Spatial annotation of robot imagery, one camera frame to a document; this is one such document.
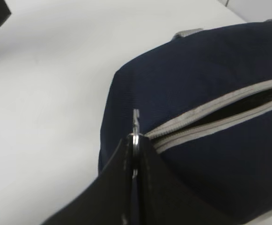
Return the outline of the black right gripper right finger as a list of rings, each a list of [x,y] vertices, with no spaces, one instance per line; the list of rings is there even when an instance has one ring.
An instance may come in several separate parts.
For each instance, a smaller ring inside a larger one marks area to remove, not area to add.
[[[137,225],[223,225],[225,216],[202,201],[168,169],[150,140],[140,137],[132,221]]]

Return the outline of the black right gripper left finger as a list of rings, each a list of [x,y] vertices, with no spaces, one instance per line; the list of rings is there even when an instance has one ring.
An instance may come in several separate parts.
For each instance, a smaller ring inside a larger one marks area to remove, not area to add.
[[[119,141],[95,181],[45,225],[129,225],[131,223],[132,137]]]

